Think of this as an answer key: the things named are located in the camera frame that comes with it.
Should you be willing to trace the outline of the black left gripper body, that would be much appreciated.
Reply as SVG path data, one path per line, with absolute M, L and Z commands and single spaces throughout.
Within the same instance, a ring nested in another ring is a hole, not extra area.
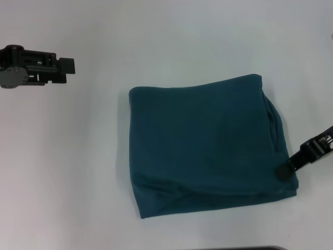
M 20 45 L 7 45 L 1 49 L 1 88 L 14 89 L 27 83 L 29 76 L 20 62 L 23 50 Z

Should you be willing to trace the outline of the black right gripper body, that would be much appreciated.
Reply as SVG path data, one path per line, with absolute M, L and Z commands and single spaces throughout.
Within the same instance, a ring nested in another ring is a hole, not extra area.
M 332 153 L 332 127 L 328 128 L 313 139 L 315 161 Z

